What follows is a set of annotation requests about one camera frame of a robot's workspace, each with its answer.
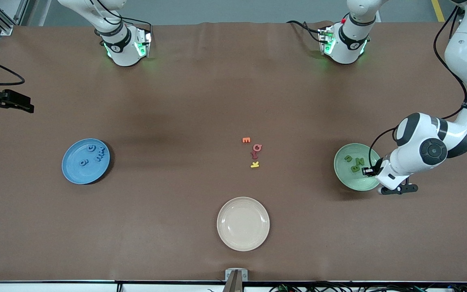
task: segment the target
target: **green plate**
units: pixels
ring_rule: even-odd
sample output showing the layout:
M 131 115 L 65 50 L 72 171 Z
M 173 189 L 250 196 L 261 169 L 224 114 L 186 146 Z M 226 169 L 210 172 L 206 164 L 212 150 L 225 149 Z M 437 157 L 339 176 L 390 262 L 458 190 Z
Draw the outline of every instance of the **green plate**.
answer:
M 350 187 L 356 191 L 370 191 L 374 187 L 379 185 L 379 181 L 374 177 L 364 176 L 361 169 L 364 167 L 370 167 L 368 162 L 368 150 L 367 145 L 352 143 L 347 144 L 340 148 L 334 156 L 334 171 L 338 179 L 347 187 Z M 347 162 L 345 158 L 347 156 L 352 157 L 352 160 Z M 352 172 L 352 167 L 356 166 L 356 159 L 363 158 L 363 165 L 358 165 L 359 170 Z M 376 164 L 376 161 L 380 159 L 376 151 L 371 151 L 372 164 Z

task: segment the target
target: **gray floor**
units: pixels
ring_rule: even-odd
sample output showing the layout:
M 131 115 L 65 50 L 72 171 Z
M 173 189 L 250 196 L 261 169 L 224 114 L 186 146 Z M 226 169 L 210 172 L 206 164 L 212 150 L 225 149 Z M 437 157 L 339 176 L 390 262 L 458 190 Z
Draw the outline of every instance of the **gray floor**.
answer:
M 439 0 L 445 16 L 454 5 Z M 128 0 L 120 13 L 154 25 L 202 22 L 338 21 L 347 13 L 345 0 Z M 437 21 L 431 0 L 392 0 L 380 9 L 383 22 Z M 36 0 L 30 26 L 89 26 L 80 15 L 57 0 Z

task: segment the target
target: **white plate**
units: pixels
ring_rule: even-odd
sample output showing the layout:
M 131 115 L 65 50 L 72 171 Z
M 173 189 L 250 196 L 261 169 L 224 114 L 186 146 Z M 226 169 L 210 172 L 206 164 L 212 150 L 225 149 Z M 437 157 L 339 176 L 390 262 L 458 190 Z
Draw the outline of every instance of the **white plate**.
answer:
M 217 232 L 231 249 L 251 251 L 261 246 L 268 236 L 268 213 L 257 200 L 234 198 L 219 211 Z

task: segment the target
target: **brown table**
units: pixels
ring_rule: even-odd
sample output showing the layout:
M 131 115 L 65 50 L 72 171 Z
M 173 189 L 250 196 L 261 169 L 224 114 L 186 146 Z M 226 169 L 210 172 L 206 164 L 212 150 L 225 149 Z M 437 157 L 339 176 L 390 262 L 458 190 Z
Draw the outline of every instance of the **brown table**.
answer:
M 403 196 L 350 191 L 332 169 L 344 144 L 459 107 L 432 51 L 439 27 L 376 24 L 361 59 L 339 65 L 290 24 L 160 26 L 131 68 L 93 28 L 15 28 L 0 63 L 26 78 L 14 89 L 36 112 L 0 110 L 0 280 L 221 279 L 240 266 L 252 280 L 467 281 L 467 155 Z M 61 159 L 90 137 L 113 168 L 73 185 Z M 257 170 L 243 137 L 263 144 Z M 237 196 L 271 219 L 246 253 L 215 227 Z

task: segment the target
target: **plate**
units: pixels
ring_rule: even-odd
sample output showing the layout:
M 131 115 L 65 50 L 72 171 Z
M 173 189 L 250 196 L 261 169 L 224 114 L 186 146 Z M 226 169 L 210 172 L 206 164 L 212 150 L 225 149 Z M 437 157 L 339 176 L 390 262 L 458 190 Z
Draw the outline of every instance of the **plate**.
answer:
M 231 249 L 252 251 L 261 246 L 268 236 L 268 212 L 255 199 L 234 198 L 219 211 L 217 232 Z
M 379 181 L 376 178 L 364 176 L 361 171 L 361 168 L 370 167 L 368 162 L 368 150 L 369 147 L 367 145 L 352 143 L 340 148 L 334 156 L 334 171 L 336 172 L 336 176 L 344 185 L 353 190 L 370 191 L 379 185 Z M 347 156 L 352 157 L 350 162 L 345 160 Z M 360 170 L 352 172 L 351 167 L 356 165 L 356 158 L 363 158 L 364 164 L 358 166 Z M 372 164 L 376 164 L 379 159 L 378 153 L 372 150 Z
M 62 174 L 77 185 L 98 180 L 109 167 L 111 154 L 98 139 L 84 139 L 73 144 L 62 159 Z

